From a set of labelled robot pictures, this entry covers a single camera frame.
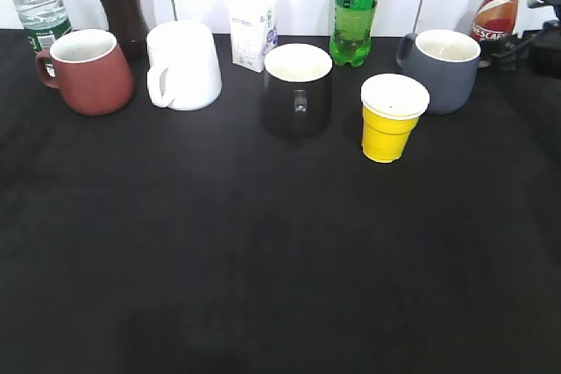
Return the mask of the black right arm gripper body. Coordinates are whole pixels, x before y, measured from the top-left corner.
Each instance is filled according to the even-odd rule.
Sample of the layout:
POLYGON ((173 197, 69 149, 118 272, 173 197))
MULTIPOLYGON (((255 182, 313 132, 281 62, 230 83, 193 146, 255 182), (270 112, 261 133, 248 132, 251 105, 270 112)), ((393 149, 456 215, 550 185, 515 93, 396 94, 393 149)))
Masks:
POLYGON ((492 50, 493 70, 560 78, 560 22, 546 21, 539 30, 500 40, 492 50))

